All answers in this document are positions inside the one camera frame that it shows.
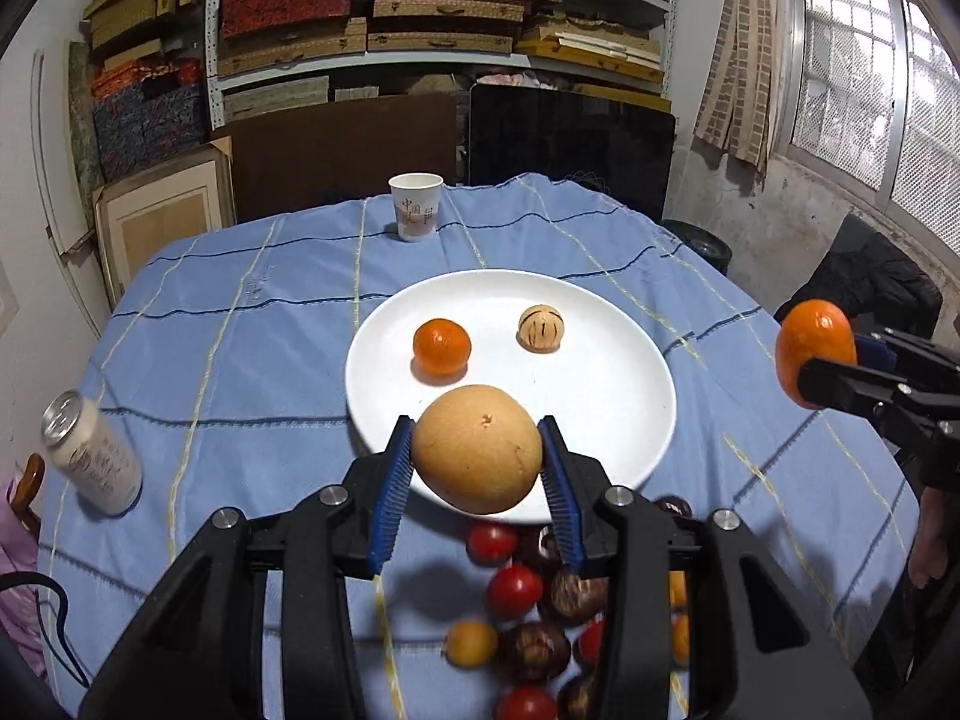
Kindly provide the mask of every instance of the table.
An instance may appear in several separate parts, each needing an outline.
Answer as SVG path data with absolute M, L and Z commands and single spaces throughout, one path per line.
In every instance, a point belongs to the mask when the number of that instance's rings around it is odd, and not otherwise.
M 664 228 L 570 182 L 522 175 L 445 190 L 440 234 L 416 245 L 400 242 L 393 222 L 389 196 L 279 215 L 176 242 L 136 276 L 80 389 L 140 456 L 141 499 L 110 519 L 59 474 L 45 494 L 40 570 L 69 594 L 67 635 L 88 670 L 214 509 L 281 512 L 342 478 L 363 451 L 344 399 L 353 333 L 398 290 L 476 268 L 560 277 L 643 327 L 678 400 L 673 442 L 643 493 L 683 495 L 698 517 L 736 509 L 856 658 L 904 568 L 917 502 L 867 423 L 803 410 L 781 392 L 769 314 Z M 483 613 L 491 571 L 467 560 L 468 526 L 411 495 L 382 581 L 349 582 L 371 718 L 490 715 L 496 678 L 440 656 L 449 625 Z M 279 609 L 272 577 L 271 718 L 282 714 Z M 83 690 L 47 661 L 56 696 L 75 712 Z M 682 678 L 674 688 L 679 717 Z

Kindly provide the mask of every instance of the silver bolt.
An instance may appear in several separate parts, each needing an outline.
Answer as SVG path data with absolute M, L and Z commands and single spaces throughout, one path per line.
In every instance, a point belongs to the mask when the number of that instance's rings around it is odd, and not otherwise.
M 736 531 L 740 527 L 740 516 L 733 509 L 717 509 L 713 513 L 713 523 L 721 531 Z
M 634 502 L 634 493 L 628 488 L 622 488 L 619 485 L 615 487 L 607 488 L 606 493 L 603 494 L 603 497 L 606 498 L 607 503 L 612 506 L 629 506 Z
M 349 493 L 340 485 L 330 485 L 320 491 L 320 501 L 328 506 L 339 506 L 347 501 Z
M 240 521 L 240 512 L 237 509 L 217 509 L 211 520 L 214 528 L 227 531 Z

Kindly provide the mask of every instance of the pink cloth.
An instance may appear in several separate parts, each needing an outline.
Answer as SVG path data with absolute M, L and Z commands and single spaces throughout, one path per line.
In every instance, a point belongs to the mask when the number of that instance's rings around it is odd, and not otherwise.
M 7 492 L 0 497 L 0 574 L 35 571 L 37 542 L 8 504 L 13 482 L 0 487 L 0 490 Z M 37 677 L 46 680 L 47 667 L 43 661 L 43 644 L 40 642 L 37 604 L 32 586 L 24 584 L 0 593 L 0 625 Z

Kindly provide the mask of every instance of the checkered curtain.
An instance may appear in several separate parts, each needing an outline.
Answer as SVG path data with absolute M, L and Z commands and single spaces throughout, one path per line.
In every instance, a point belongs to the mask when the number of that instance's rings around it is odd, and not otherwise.
M 693 134 L 766 170 L 773 68 L 772 0 L 725 0 Z

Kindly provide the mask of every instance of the striped round nut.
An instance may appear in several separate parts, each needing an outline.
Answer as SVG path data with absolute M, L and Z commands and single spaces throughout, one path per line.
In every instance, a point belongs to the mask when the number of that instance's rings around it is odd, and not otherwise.
M 563 339 L 563 317 L 553 306 L 531 306 L 520 315 L 517 341 L 531 352 L 555 352 Z

